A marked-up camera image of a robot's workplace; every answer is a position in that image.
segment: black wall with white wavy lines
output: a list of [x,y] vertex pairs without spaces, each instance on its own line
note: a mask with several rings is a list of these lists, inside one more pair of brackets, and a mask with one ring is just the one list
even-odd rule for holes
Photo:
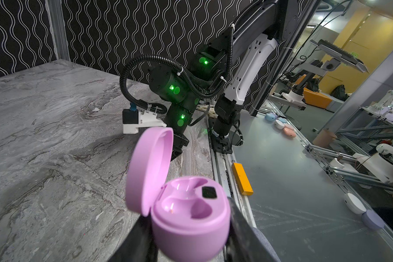
[[[301,13],[304,0],[300,0]],[[169,56],[187,66],[196,50],[217,37],[250,0],[62,0],[72,62],[119,75],[140,54]],[[278,45],[281,50],[284,43]],[[254,101],[278,52],[253,80],[245,109]],[[147,83],[149,63],[131,79]]]
[[0,0],[0,76],[55,60],[44,0]]

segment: zip tie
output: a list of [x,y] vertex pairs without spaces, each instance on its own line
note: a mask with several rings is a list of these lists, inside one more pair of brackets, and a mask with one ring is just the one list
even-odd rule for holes
[[182,72],[183,72],[183,66],[182,66],[182,71],[177,72],[176,74],[177,74],[178,76],[180,76],[180,75],[182,74]]

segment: yellow wall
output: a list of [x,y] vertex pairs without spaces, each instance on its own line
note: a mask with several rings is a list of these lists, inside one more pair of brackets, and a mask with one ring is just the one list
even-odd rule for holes
[[[348,53],[357,53],[358,59],[364,62],[369,73],[361,73],[342,64],[323,77],[319,88],[329,94],[335,87],[343,84],[346,93],[352,93],[393,51],[393,19],[370,12],[368,7],[358,9],[334,45]],[[322,61],[326,60],[330,60],[330,56],[325,55]]]

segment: gray marble tabletop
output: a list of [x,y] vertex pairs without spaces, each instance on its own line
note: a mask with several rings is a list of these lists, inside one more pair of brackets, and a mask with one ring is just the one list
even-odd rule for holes
[[[118,81],[65,60],[0,78],[0,261],[106,261],[128,234],[138,215],[125,207],[125,175],[142,130],[122,133]],[[205,121],[185,135],[168,180],[212,178]]]

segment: purple earbud case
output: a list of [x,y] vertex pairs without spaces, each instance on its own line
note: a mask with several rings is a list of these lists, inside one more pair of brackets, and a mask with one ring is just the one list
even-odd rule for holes
[[220,184],[201,176],[166,183],[173,146],[171,128],[148,128],[128,167],[125,202],[143,216],[151,213],[158,248],[175,261],[214,258],[230,228],[230,206]]

